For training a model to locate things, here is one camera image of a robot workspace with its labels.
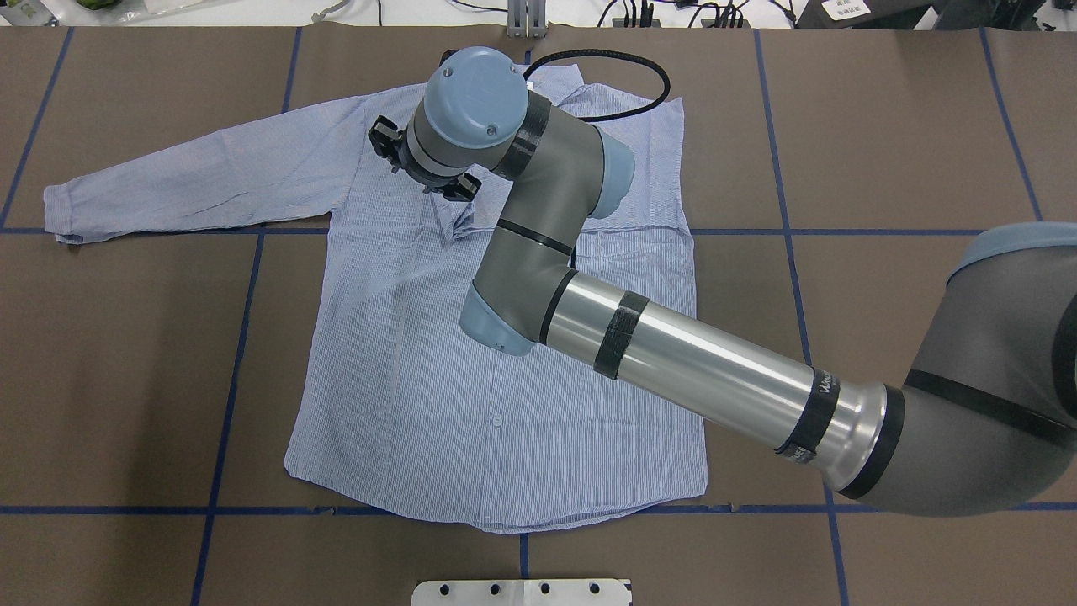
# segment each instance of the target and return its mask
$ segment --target folded fabric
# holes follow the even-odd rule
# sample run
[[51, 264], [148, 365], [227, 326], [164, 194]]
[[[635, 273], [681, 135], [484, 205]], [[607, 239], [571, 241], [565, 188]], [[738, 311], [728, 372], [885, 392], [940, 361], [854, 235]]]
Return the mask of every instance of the folded fabric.
[[[535, 90], [577, 115], [645, 100], [543, 68]], [[523, 358], [460, 330], [461, 302], [510, 183], [474, 172], [472, 203], [390, 172], [366, 131], [407, 122], [424, 85], [226, 128], [45, 189], [70, 243], [332, 212], [322, 300], [284, 457], [295, 478], [409, 518], [495, 533], [578, 526], [702, 493], [701, 420], [544, 348]], [[681, 209], [680, 100], [602, 125], [635, 153], [611, 216], [585, 224], [578, 266], [695, 314]]]

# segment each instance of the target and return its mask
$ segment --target green object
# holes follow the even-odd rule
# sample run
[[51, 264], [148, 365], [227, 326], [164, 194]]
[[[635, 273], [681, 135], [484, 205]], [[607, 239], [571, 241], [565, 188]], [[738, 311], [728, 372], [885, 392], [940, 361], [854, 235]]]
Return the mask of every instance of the green object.
[[100, 11], [109, 6], [115, 6], [120, 0], [79, 0], [79, 5], [90, 11]]

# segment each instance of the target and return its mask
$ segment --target blue joint cap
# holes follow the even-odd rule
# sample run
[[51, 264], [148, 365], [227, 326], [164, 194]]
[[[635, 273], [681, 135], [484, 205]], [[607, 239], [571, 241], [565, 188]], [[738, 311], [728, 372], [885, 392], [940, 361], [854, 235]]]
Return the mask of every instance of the blue joint cap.
[[471, 46], [452, 54], [426, 83], [426, 121], [446, 141], [477, 150], [516, 135], [528, 111], [528, 85], [512, 59]]
[[957, 268], [947, 278], [947, 282], [953, 279], [957, 271], [978, 260], [1007, 252], [1052, 245], [1077, 245], [1077, 223], [1037, 221], [988, 229], [976, 236], [973, 243], [968, 244], [965, 255], [962, 256]]
[[460, 328], [482, 346], [513, 356], [526, 356], [534, 348], [530, 341], [508, 323], [501, 320], [487, 305], [472, 282], [464, 297], [464, 309], [460, 312]]
[[599, 193], [599, 201], [595, 205], [595, 210], [588, 216], [592, 219], [605, 219], [613, 214], [614, 210], [620, 206], [620, 200], [628, 195], [628, 188], [632, 185], [632, 177], [635, 175], [635, 156], [628, 145], [606, 135], [605, 130], [599, 128], [602, 135], [602, 156], [604, 166], [602, 172], [602, 191]]

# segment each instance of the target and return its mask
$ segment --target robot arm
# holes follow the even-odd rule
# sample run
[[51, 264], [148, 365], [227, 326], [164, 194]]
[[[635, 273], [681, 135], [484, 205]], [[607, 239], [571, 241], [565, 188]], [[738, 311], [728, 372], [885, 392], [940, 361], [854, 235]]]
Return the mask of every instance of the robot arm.
[[501, 53], [453, 54], [404, 130], [379, 117], [369, 137], [394, 170], [448, 197], [474, 197], [473, 164], [514, 182], [461, 314], [484, 346], [553, 348], [895, 512], [1018, 505], [1077, 450], [1077, 225], [983, 234], [905, 387], [855, 385], [569, 268], [584, 220], [628, 192], [632, 155], [529, 91]]

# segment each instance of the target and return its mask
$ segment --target brown table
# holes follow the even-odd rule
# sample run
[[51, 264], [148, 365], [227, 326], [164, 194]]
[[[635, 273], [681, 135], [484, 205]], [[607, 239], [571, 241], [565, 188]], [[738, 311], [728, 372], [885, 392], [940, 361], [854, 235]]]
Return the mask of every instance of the brown table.
[[380, 515], [281, 465], [324, 217], [41, 232], [46, 184], [529, 43], [666, 66], [700, 318], [850, 381], [901, 383], [973, 235], [1077, 220], [1075, 34], [0, 29], [0, 603], [407, 604], [419, 580], [521, 574], [631, 578], [641, 605], [1077, 603], [1077, 473], [1021, 511], [921, 520], [714, 426], [707, 494], [658, 512], [530, 537]]

